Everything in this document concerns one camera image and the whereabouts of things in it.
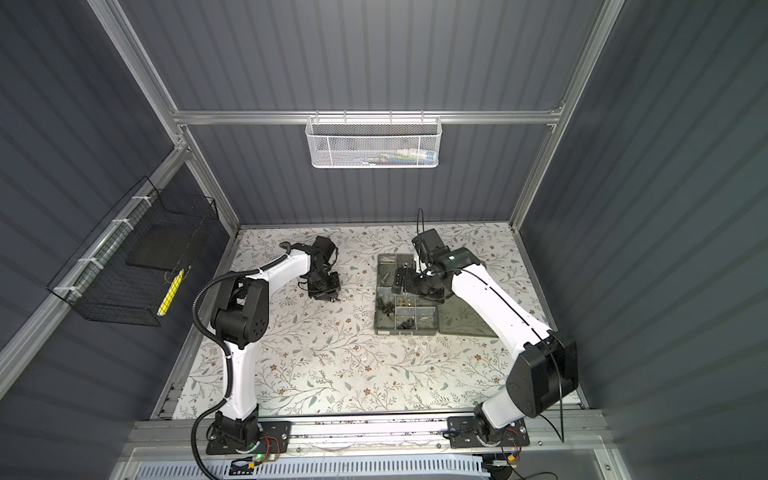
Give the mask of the translucent green organizer box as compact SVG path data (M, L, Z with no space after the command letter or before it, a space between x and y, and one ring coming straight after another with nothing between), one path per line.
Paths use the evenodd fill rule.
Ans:
M446 299L444 303L437 303L411 293L395 294L393 288L396 270L400 267L412 268L414 266L415 261L411 254L378 255L373 327L376 334L497 337L487 323L466 302L455 295ZM391 269L391 276L388 284L383 285L382 277L388 268ZM412 297L414 306L398 307L398 299L403 296ZM392 302L395 305L395 314L392 316L387 316L382 312L382 306L387 302ZM399 324L410 318L415 320L415 329L398 329Z

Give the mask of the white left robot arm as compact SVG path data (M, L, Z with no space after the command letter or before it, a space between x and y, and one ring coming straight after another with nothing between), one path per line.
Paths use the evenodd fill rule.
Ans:
M284 242L286 252L252 270L233 271L210 280L205 291L217 286L210 326L194 312L195 326L222 350L225 361L224 400L218 407L232 420L255 414L255 343L269 326L270 296L292 281L303 279L310 298L333 302L340 290L339 275L332 270L338 255L329 239L314 245Z

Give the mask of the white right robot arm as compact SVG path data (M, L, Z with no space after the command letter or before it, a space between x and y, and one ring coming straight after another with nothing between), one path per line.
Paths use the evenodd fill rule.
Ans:
M480 405L479 417L494 430L537 417L579 387L578 348L565 330L553 330L525 311L481 264L423 272L399 267L394 286L436 299L446 290L470 306L512 356L505 385Z

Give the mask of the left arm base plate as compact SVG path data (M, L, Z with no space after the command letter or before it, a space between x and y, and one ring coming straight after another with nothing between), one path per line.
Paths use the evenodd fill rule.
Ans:
M282 454L287 451L292 423L287 421L214 420L206 431L208 455Z

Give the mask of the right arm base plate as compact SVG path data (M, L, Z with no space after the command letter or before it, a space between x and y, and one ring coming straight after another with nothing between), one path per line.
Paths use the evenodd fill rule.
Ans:
M519 449L530 445L527 428L522 419L500 429L475 415L450 416L446 422L447 427L441 431L441 435L454 449Z

